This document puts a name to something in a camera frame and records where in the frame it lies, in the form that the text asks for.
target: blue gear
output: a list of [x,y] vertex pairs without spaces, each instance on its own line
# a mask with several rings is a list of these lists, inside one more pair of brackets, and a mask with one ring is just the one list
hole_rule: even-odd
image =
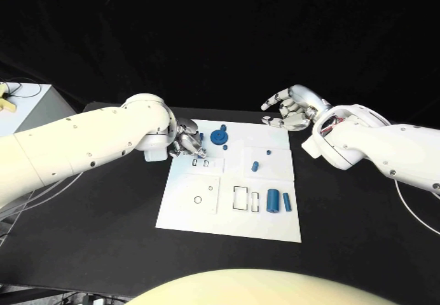
[[221,129],[215,130],[211,133],[211,142],[215,145],[222,145],[228,141],[228,134],[227,134],[227,126],[222,125]]

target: small blue piece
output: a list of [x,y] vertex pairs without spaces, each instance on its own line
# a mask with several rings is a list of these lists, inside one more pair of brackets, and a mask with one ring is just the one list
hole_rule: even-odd
[[258,170],[258,162],[256,161],[251,168],[253,172],[257,172]]
[[286,211],[287,211],[287,212],[292,212],[290,200],[289,200],[289,193],[283,193],[283,199],[284,199]]
[[212,133],[211,133],[211,142],[215,144],[215,145],[222,145],[224,143],[227,143],[228,141],[228,134],[227,134],[227,126],[222,125],[220,130],[215,130]]
[[280,211],[280,192],[277,189],[269,189],[269,205],[266,210],[270,213],[277,213]]

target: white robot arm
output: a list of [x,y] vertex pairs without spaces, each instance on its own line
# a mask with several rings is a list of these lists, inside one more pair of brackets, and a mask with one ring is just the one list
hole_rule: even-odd
[[414,125],[391,125],[361,105],[332,107],[305,86],[295,85],[263,104],[282,102],[283,119],[263,118],[270,126],[303,130],[315,122],[303,148],[313,158],[323,156],[339,169],[370,159],[388,177],[440,194],[440,131]]
[[163,99],[130,97],[121,107],[77,114],[25,132],[0,137],[0,208],[28,192],[123,157],[145,151],[146,161],[198,154],[198,125],[175,118]]

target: small blue cylinder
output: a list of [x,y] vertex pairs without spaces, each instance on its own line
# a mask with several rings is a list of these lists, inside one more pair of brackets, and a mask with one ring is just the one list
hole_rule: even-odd
[[283,193],[283,199],[284,199],[286,211],[290,212],[292,211],[292,207],[290,207],[289,193]]
[[253,172],[257,172],[258,170],[258,162],[256,161],[251,168]]
[[280,192],[277,189],[269,189],[269,205],[266,210],[270,213],[277,213],[280,211]]

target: black table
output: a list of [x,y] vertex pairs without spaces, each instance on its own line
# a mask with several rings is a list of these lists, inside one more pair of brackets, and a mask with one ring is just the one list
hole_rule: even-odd
[[[173,111],[246,123],[261,117]],[[22,214],[0,247],[0,283],[136,296],[204,271],[260,268],[332,279],[400,304],[439,303],[440,236],[414,220],[394,181],[370,161],[342,171],[308,155],[309,135],[310,129],[290,133],[303,243],[156,229],[172,159],[147,163],[134,151]],[[417,213],[439,223],[439,200],[410,186],[401,190]]]

